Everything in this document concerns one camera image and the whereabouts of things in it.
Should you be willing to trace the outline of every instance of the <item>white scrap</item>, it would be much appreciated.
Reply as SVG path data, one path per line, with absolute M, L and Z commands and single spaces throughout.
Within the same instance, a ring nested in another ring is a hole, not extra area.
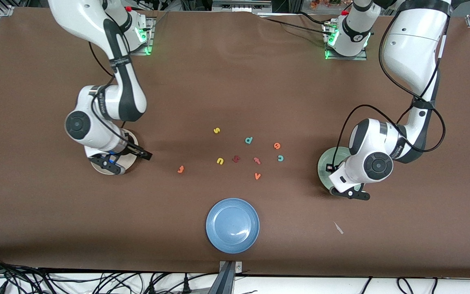
M 342 229 L 336 224 L 336 222 L 334 222 L 334 224 L 336 225 L 336 229 L 337 229 L 341 234 L 344 234 L 344 231 L 342 231 Z

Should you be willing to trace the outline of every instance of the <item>blue plate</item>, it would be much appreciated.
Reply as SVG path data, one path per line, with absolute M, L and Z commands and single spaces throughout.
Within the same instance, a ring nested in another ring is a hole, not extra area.
M 219 201 L 206 219 L 211 244 L 231 254 L 248 250 L 257 240 L 259 227 L 259 216 L 253 206 L 238 198 Z

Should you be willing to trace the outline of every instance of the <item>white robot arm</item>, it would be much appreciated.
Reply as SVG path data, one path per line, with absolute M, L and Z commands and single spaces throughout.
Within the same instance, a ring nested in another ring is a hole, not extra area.
M 393 171 L 393 160 L 408 163 L 422 155 L 440 80 L 439 71 L 435 71 L 436 48 L 452 11 L 450 2 L 397 3 L 399 11 L 388 28 L 383 56 L 387 67 L 420 96 L 413 98 L 406 125 L 364 119 L 355 126 L 349 140 L 351 155 L 338 166 L 328 167 L 333 172 L 329 175 L 331 194 L 367 200 L 369 195 L 361 188 L 386 179 Z M 357 191 L 354 187 L 358 185 L 361 188 Z
M 73 140 L 84 145 L 93 164 L 107 174 L 119 175 L 129 167 L 118 163 L 120 156 L 134 154 L 149 160 L 151 153 L 112 123 L 136 121 L 146 111 L 146 97 L 137 81 L 123 32 L 104 11 L 105 4 L 115 7 L 117 3 L 119 0 L 49 0 L 58 24 L 72 35 L 96 44 L 110 61 L 117 85 L 81 89 L 75 109 L 66 118 L 65 129 Z M 121 20 L 128 19 L 124 8 L 122 11 Z M 114 13 L 118 15 L 119 11 L 115 9 Z

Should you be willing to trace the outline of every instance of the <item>brown tabletop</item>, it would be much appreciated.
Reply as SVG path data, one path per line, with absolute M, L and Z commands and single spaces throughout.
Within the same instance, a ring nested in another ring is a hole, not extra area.
M 389 21 L 375 24 L 368 61 L 349 62 L 325 60 L 315 32 L 250 13 L 170 13 L 153 54 L 133 57 L 149 108 L 125 125 L 153 158 L 105 176 L 63 126 L 80 89 L 106 83 L 106 74 L 48 9 L 16 8 L 0 22 L 0 259 L 180 272 L 235 259 L 252 274 L 470 277 L 470 28 L 462 18 L 451 20 L 440 66 L 442 146 L 395 163 L 388 179 L 366 186 L 369 201 L 331 196 L 317 175 L 352 108 L 373 104 L 396 119 L 410 103 L 378 64 Z M 367 117 L 380 119 L 356 112 L 343 145 Z M 440 132 L 434 117 L 428 147 Z M 215 249 L 205 232 L 209 209 L 229 197 L 249 201 L 261 221 L 255 244 L 237 255 Z

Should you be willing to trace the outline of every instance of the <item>white floor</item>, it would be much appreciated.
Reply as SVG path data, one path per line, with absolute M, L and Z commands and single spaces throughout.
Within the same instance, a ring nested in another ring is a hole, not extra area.
M 124 274 L 121 277 L 127 277 L 132 274 Z M 98 279 L 100 274 L 55 274 L 52 277 L 60 279 Z M 142 280 L 145 287 L 150 281 L 151 274 L 142 274 Z M 159 293 L 170 289 L 183 281 L 184 274 L 171 274 L 162 279 L 155 290 Z M 190 281 L 191 289 L 203 289 L 211 286 L 215 275 L 205 276 Z M 302 278 L 302 277 L 237 277 L 235 281 L 235 290 L 233 294 L 247 294 L 254 292 L 256 294 L 359 294 L 362 291 L 367 278 Z M 408 279 L 414 294 L 430 294 L 434 283 L 433 279 Z M 86 283 L 57 283 L 69 293 L 73 294 L 91 294 L 99 281 L 90 281 Z M 117 283 L 110 283 L 100 293 L 106 293 Z M 134 292 L 139 293 L 141 281 L 139 277 L 134 277 L 125 282 L 131 286 Z M 401 283 L 405 292 L 409 290 Z M 24 289 L 30 287 L 22 284 Z M 176 294 L 182 287 L 176 288 L 173 292 Z M 113 291 L 114 294 L 129 294 L 125 287 Z M 18 294 L 15 286 L 8 286 L 5 294 Z M 401 294 L 397 287 L 397 280 L 390 278 L 373 278 L 366 290 L 366 294 Z M 439 279 L 435 294 L 470 294 L 470 279 Z

